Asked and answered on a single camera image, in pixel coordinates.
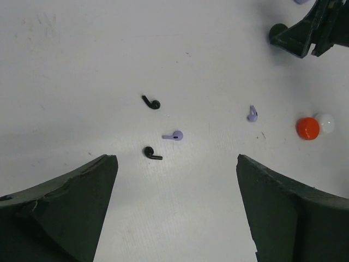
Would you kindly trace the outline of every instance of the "orange ball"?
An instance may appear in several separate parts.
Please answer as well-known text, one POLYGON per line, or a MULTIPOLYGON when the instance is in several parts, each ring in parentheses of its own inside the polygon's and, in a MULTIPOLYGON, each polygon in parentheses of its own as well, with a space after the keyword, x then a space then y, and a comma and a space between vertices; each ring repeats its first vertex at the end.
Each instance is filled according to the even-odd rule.
POLYGON ((320 133, 320 125, 315 118, 306 117, 298 122, 297 132, 305 140, 314 140, 320 133))

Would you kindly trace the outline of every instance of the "small black object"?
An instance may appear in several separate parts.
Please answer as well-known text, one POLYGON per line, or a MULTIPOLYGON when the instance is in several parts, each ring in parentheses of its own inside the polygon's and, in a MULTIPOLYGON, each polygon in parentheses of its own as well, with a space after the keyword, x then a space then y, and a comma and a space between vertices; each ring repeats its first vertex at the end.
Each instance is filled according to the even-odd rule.
POLYGON ((269 32, 272 45, 303 58, 311 53, 321 56, 335 44, 349 47, 349 1, 317 0, 302 21, 287 28, 279 23, 269 32))
POLYGON ((237 177, 258 262, 349 261, 348 199, 242 155, 237 177))
POLYGON ((156 109, 159 109, 161 106, 160 102, 157 100, 153 100, 152 102, 150 102, 146 96, 142 96, 142 99, 147 104, 147 106, 150 107, 151 109, 156 110, 156 109))
POLYGON ((154 156, 154 150, 152 147, 147 146, 143 149, 144 155, 149 159, 155 159, 155 160, 162 160, 163 157, 161 156, 154 156))
POLYGON ((0 262, 92 262, 118 171, 116 156, 0 198, 0 262))

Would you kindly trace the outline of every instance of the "white round object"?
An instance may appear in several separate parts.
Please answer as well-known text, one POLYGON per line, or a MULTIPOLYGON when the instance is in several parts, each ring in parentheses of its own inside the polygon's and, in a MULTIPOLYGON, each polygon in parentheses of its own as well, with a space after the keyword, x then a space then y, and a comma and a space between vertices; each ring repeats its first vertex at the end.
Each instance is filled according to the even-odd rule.
POLYGON ((334 130, 334 119, 330 114, 317 114, 315 119, 320 125, 320 134, 329 134, 334 130))

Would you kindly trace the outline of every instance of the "wireless earphone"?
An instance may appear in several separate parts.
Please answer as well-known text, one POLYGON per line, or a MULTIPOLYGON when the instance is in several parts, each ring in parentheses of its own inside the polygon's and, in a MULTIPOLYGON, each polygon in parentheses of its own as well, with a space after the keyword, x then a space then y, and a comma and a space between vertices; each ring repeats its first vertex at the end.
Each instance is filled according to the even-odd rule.
POLYGON ((162 160, 163 157, 161 156, 154 156, 154 150, 152 147, 147 146, 143 149, 144 155, 149 159, 155 159, 155 160, 162 160))
POLYGON ((172 135, 163 135, 163 139, 181 141, 183 139, 183 133, 182 131, 177 130, 177 131, 174 131, 172 135))
POLYGON ((142 99, 147 104, 147 106, 150 107, 151 109, 156 110, 156 109, 159 109, 161 106, 160 102, 157 100, 150 102, 146 96, 142 96, 142 99))
POLYGON ((255 109, 255 107, 252 105, 250 106, 250 114, 247 116, 247 120, 249 122, 256 122, 258 119, 258 113, 255 109))

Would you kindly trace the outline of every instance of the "small purple object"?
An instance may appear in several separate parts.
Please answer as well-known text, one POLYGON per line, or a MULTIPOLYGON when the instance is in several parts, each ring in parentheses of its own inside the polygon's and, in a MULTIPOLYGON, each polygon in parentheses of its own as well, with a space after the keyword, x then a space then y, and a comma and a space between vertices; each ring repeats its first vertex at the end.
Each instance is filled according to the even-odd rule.
POLYGON ((183 139, 182 131, 174 131, 172 135, 163 135, 163 139, 171 139, 175 141, 181 141, 183 139))
POLYGON ((256 122, 258 119, 258 113, 253 105, 250 106, 250 111, 251 113, 247 116, 247 120, 249 122, 256 122))
POLYGON ((297 4, 305 4, 309 0, 294 0, 297 4))

